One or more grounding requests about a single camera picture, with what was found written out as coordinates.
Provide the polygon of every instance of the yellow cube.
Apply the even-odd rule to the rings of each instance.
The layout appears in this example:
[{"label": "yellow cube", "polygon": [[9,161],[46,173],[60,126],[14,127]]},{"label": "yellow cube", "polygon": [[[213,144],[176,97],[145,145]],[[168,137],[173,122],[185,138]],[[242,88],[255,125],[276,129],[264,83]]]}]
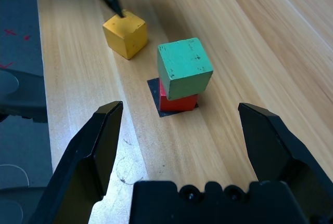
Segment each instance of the yellow cube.
[{"label": "yellow cube", "polygon": [[123,11],[124,18],[113,16],[103,25],[109,47],[131,59],[147,43],[147,26],[144,20],[131,12]]}]

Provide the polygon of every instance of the stacked blocks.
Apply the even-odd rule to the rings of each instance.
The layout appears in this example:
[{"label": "stacked blocks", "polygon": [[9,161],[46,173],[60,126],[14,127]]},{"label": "stacked blocks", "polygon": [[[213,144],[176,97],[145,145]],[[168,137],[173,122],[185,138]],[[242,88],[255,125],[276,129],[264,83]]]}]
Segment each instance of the stacked blocks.
[{"label": "stacked blocks", "polygon": [[160,111],[191,111],[195,108],[198,100],[198,94],[169,101],[167,99],[167,95],[165,94],[161,80],[159,80],[159,84]]},{"label": "stacked blocks", "polygon": [[159,45],[157,65],[160,85],[164,87],[160,88],[160,110],[192,110],[197,94],[206,89],[213,74],[213,66],[200,40],[191,38]]},{"label": "stacked blocks", "polygon": [[103,25],[107,43],[111,49],[131,59],[147,43],[147,26],[144,20],[124,11],[124,18],[113,16]]}]

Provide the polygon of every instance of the green cube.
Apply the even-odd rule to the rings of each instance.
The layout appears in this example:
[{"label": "green cube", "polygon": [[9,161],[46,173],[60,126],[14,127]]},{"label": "green cube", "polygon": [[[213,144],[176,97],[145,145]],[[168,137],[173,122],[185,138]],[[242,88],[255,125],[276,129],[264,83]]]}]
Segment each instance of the green cube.
[{"label": "green cube", "polygon": [[213,74],[213,66],[197,38],[159,45],[157,66],[169,100],[202,93]]}]

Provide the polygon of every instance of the red cube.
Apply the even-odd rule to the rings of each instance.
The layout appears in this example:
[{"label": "red cube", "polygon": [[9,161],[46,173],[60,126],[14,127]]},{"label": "red cube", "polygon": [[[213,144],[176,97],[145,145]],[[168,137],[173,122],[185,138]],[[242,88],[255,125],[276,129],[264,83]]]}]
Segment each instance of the red cube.
[{"label": "red cube", "polygon": [[165,94],[162,81],[160,82],[160,111],[191,111],[196,106],[198,94],[179,98],[176,100],[168,100]]}]

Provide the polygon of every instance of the wood grain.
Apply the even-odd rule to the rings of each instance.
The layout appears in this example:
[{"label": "wood grain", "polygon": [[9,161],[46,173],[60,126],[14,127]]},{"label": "wood grain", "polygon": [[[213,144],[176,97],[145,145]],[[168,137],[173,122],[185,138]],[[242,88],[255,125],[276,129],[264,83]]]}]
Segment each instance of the wood grain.
[{"label": "wood grain", "polygon": [[[280,115],[333,179],[332,1],[121,0],[149,38],[127,61],[107,46],[102,24],[113,13],[100,0],[39,0],[53,167],[100,105],[124,101],[108,194],[91,223],[126,223],[142,178],[247,190],[256,177],[240,102]],[[147,85],[158,76],[157,46],[191,37],[214,74],[199,108],[159,118]]]}]

